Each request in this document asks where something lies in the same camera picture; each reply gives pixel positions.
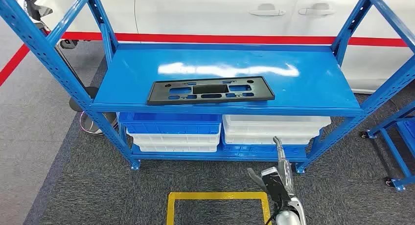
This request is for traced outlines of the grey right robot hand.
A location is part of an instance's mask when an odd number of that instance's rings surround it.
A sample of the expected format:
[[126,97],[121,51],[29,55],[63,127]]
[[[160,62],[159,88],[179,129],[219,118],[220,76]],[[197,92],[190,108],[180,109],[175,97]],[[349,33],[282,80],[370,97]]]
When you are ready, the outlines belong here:
[[248,168],[247,173],[255,184],[272,196],[273,200],[281,196],[289,201],[295,195],[291,163],[286,158],[281,140],[274,136],[273,141],[278,155],[277,168],[271,167],[263,170],[261,176],[257,175],[252,168]]

